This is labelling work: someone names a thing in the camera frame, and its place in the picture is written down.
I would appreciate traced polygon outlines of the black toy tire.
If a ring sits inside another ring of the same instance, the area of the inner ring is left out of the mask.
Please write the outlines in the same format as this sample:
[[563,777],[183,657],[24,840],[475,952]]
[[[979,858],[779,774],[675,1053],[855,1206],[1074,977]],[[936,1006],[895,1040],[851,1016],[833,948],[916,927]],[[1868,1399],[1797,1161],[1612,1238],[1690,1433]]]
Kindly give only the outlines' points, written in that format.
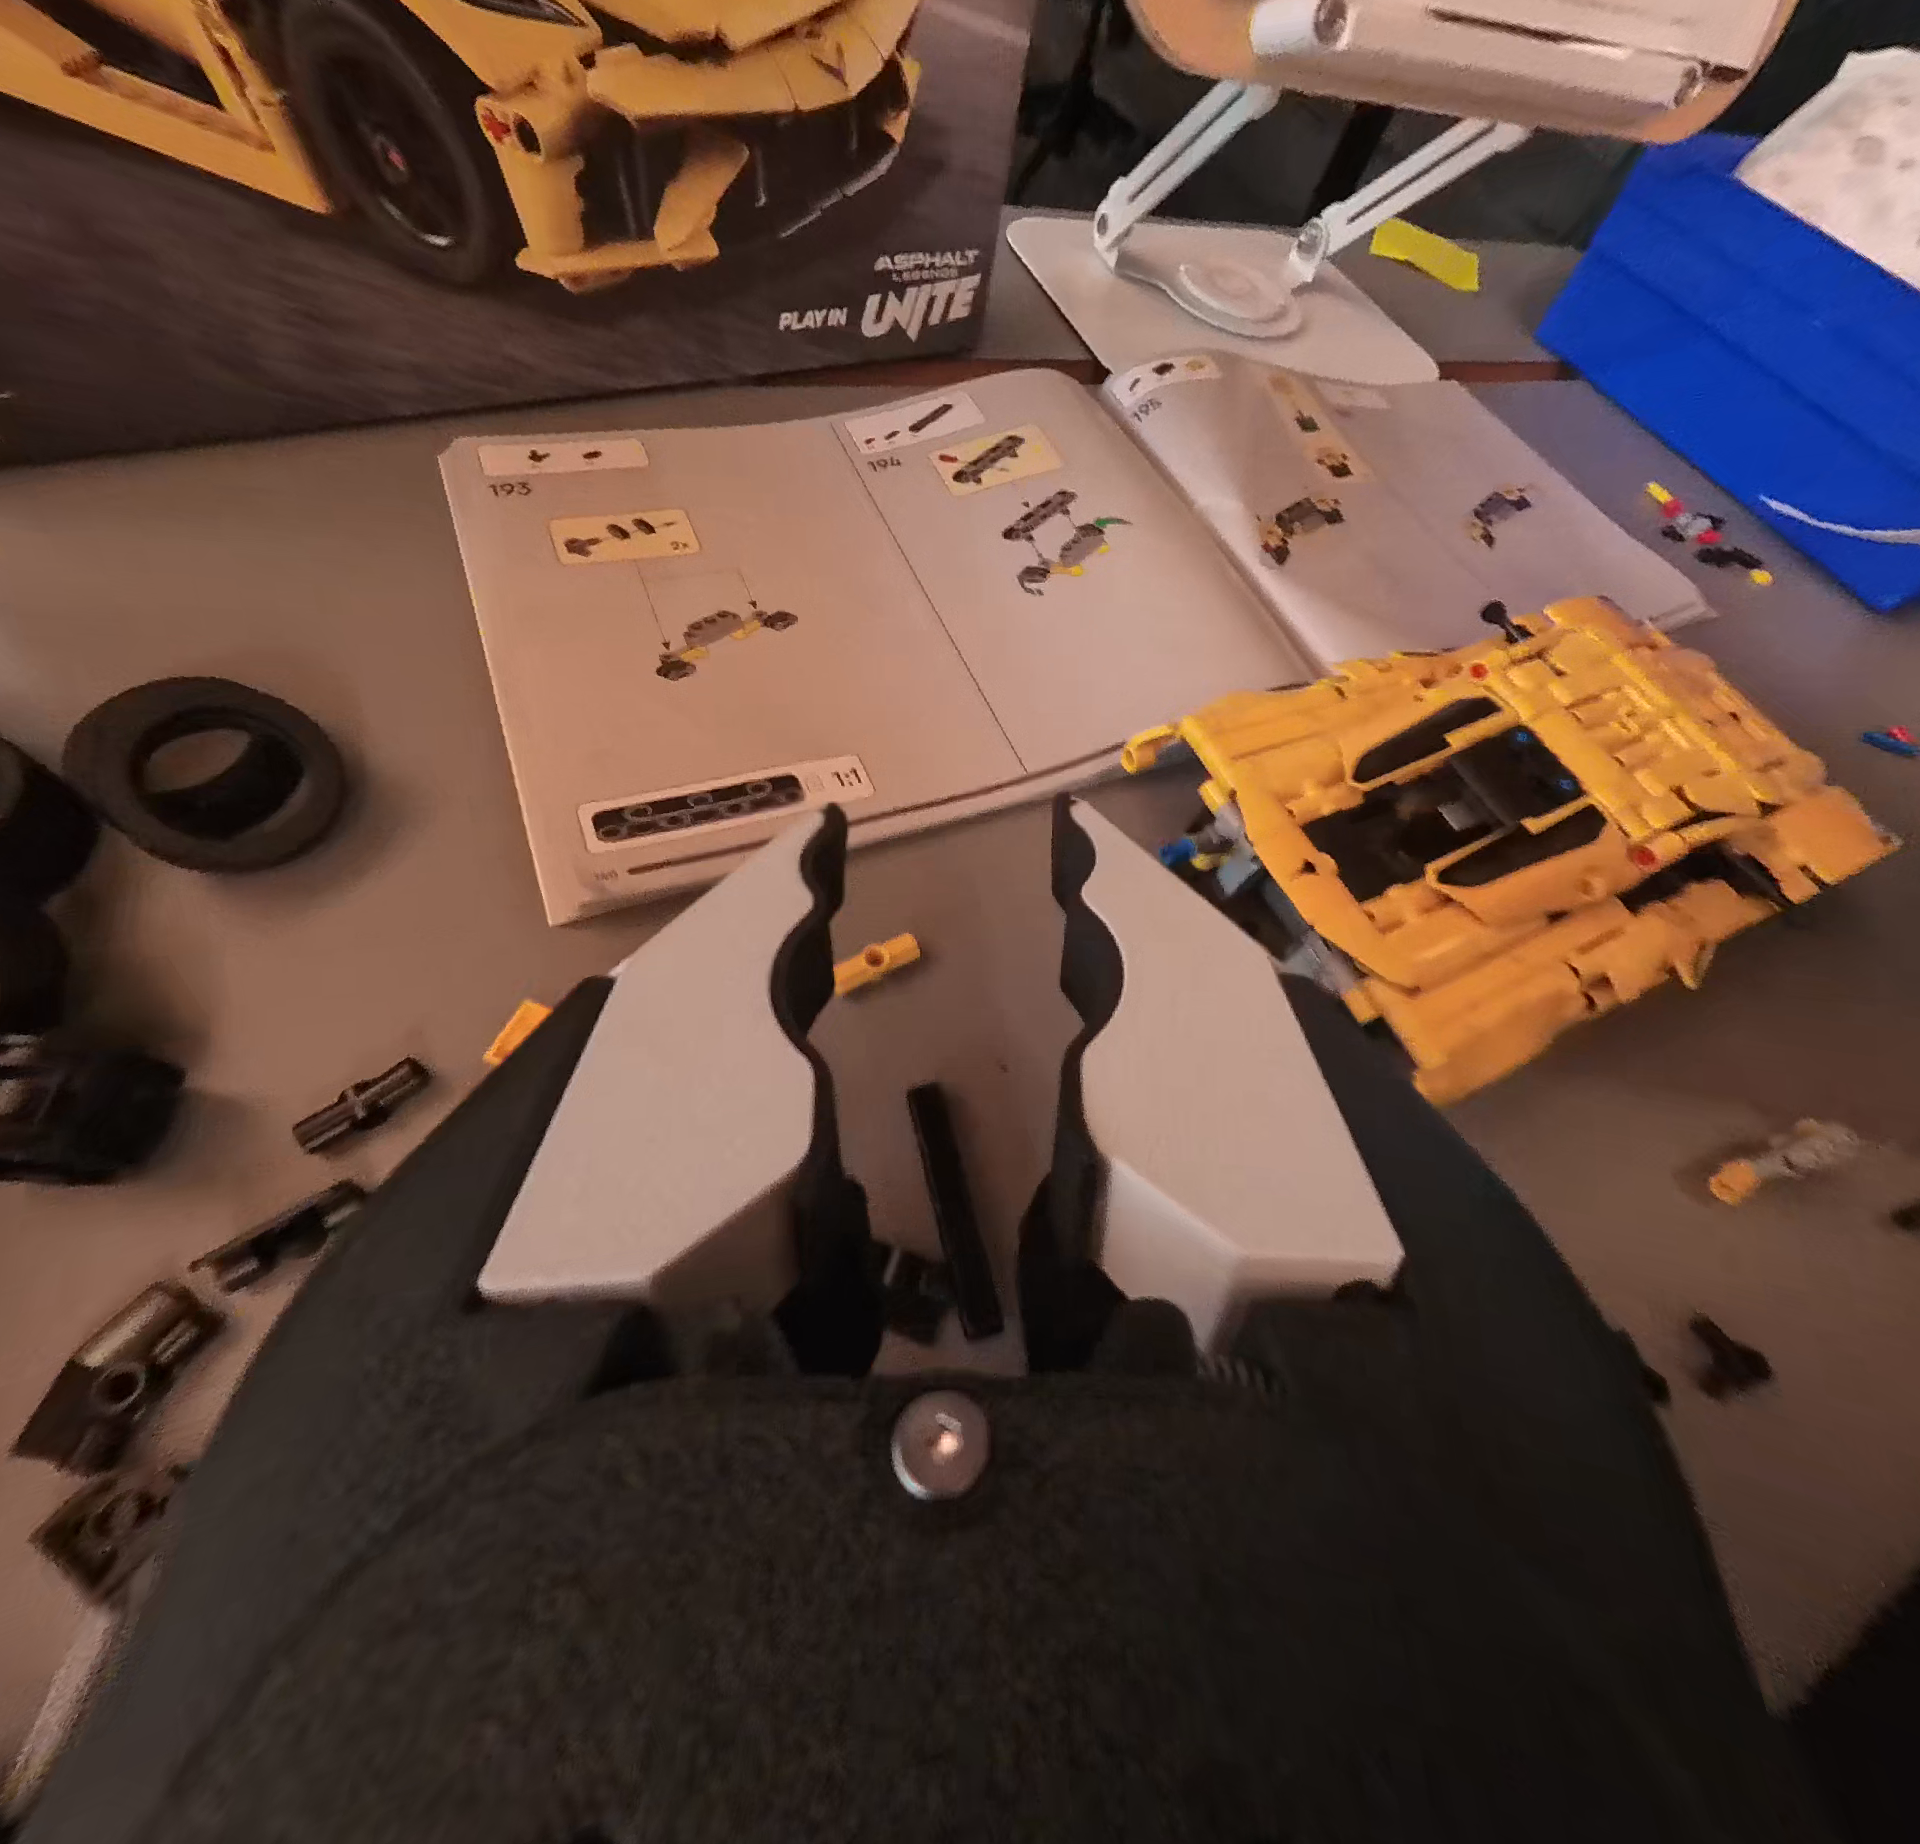
[[70,956],[39,904],[3,900],[3,1037],[44,1037],[69,1006]]
[[60,774],[136,851],[180,873],[258,874],[321,848],[348,769],[296,704],[223,676],[111,696],[66,735]]

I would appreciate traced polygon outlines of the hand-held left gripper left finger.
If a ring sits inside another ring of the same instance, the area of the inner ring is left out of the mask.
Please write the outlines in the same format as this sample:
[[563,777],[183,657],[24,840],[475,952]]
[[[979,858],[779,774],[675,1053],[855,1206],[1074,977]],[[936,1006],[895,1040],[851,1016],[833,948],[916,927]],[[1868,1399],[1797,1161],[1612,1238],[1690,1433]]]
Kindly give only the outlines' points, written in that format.
[[846,852],[845,811],[807,811],[612,971],[485,1303],[781,1304],[803,1280],[797,1185],[835,1126],[809,1033]]

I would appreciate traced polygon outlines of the yellow paper scrap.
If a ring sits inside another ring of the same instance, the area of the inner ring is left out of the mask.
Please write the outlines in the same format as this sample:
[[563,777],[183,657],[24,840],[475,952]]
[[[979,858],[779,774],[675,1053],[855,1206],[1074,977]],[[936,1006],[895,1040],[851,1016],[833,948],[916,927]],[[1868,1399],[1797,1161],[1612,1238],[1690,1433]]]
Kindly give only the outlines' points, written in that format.
[[1479,296],[1482,290],[1482,264],[1476,248],[1422,224],[1404,219],[1379,224],[1368,239],[1368,252],[1384,263],[1421,273],[1458,296]]

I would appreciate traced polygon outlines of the toy car set box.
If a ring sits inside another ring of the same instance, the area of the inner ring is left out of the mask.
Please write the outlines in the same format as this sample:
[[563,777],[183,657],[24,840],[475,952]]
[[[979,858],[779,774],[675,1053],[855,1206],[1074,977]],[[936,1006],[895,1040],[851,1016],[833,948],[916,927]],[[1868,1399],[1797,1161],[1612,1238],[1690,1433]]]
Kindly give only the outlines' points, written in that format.
[[949,356],[1039,0],[4,0],[4,462]]

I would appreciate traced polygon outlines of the grey desk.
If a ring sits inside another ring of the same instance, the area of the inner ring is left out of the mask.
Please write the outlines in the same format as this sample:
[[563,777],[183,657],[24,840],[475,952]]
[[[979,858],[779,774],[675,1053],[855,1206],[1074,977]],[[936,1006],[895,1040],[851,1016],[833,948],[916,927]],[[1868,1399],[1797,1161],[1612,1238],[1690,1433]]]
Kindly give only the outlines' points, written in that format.
[[[1703,486],[1534,329],[1572,250],[1480,244],[1482,292],[1394,267],[1350,277],[1625,527],[1647,483],[1720,506],[1775,582],[1694,580],[1696,643],[1906,848],[1733,945],[1696,992],[1580,1030],[1453,1119],[1673,1387],[1668,1434],[1777,1704],[1799,1700],[1917,1570],[1917,614],[1877,616]],[[4,1187],[4,1446],[81,1338],[142,1289],[322,1187],[292,1122],[398,1059],[434,1084],[364,1137],[377,1183],[483,1073],[524,1001],[614,964],[665,904],[544,922],[439,459],[421,420],[4,474],[4,735],[55,762],[133,684],[224,676],[344,747],[355,790],[317,855],[201,876],[106,834],[60,902],[76,1030],[186,1071],[161,1158],[106,1187]],[[1709,1192],[1799,1120],[1858,1161]],[[1689,1317],[1767,1353],[1717,1403]]]

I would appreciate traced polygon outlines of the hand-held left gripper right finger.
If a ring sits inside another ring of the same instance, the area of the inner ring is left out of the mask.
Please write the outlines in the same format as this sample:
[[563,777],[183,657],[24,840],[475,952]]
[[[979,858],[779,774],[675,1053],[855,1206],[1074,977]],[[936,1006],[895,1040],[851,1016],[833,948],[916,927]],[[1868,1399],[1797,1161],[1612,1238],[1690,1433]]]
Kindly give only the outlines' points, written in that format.
[[1175,1309],[1202,1353],[1264,1304],[1390,1286],[1404,1244],[1266,950],[1091,801],[1053,811],[1062,1056],[1051,1266]]

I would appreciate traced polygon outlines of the white paper strip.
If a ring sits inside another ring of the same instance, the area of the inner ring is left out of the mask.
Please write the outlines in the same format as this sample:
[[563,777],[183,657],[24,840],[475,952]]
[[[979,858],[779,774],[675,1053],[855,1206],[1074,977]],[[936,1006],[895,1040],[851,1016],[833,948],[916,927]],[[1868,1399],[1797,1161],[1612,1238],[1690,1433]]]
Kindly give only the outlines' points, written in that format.
[[1826,517],[1816,517],[1812,513],[1806,513],[1770,494],[1762,494],[1761,505],[1777,521],[1789,521],[1826,537],[1840,537],[1853,542],[1866,542],[1866,545],[1881,545],[1881,546],[1918,546],[1920,545],[1918,527],[1889,528],[1889,527],[1849,524],[1849,523],[1833,521]]

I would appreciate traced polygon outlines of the blue plastic bin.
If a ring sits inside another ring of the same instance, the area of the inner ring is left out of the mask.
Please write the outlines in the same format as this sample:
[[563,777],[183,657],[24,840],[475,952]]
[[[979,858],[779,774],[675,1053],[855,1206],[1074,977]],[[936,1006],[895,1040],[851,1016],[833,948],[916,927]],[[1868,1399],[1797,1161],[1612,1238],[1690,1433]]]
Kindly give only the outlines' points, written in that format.
[[1917,606],[1918,296],[1737,177],[1751,137],[1642,152],[1538,342],[1877,614]]

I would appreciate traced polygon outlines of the yellow brick toy car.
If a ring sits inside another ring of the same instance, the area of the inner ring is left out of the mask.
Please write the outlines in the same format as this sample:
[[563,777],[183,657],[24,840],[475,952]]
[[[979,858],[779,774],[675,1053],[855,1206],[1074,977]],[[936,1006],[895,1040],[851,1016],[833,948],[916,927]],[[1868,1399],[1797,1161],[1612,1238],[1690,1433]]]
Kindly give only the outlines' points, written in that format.
[[1189,753],[1180,861],[1251,893],[1453,1105],[1868,873],[1898,837],[1717,663],[1607,598],[1352,659],[1143,730]]

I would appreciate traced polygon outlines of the black toy wheel rim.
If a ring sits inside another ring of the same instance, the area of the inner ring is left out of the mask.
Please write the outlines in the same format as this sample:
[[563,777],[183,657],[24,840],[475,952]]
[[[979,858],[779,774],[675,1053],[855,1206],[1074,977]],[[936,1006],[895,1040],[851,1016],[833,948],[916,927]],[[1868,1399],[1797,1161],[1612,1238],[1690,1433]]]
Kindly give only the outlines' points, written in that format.
[[98,1187],[154,1161],[180,1117],[184,1073],[144,1051],[12,1035],[3,1040],[3,1181]]

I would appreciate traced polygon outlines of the building instruction booklet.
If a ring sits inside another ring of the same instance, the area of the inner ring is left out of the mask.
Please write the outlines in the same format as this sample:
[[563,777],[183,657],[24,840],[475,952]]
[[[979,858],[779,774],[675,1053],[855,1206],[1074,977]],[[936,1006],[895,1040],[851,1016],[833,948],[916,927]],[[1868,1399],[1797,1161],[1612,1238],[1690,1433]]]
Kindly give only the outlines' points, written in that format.
[[1474,392],[1177,351],[838,416],[453,443],[446,509],[549,924],[1113,774],[1140,730],[1352,661],[1703,586]]

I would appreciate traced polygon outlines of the small black connector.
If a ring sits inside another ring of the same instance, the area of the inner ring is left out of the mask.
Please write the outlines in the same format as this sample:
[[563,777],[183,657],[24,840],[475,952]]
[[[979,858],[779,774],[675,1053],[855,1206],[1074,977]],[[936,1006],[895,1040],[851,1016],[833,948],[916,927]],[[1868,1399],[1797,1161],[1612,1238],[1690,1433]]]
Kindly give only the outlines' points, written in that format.
[[946,1259],[881,1244],[877,1248],[881,1325],[888,1337],[933,1349],[955,1313],[955,1285]]

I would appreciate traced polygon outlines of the cluster of mixed small pins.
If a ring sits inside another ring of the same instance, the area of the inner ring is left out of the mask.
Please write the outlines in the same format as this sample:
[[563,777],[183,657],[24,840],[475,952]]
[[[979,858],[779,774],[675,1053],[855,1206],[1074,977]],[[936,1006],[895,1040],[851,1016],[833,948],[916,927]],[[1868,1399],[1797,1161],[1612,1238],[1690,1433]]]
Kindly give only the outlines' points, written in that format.
[[1705,569],[1737,574],[1754,586],[1775,584],[1775,573],[1753,550],[1726,537],[1726,519],[1690,506],[1659,483],[1645,486],[1645,498],[1659,514],[1659,537],[1684,550]]

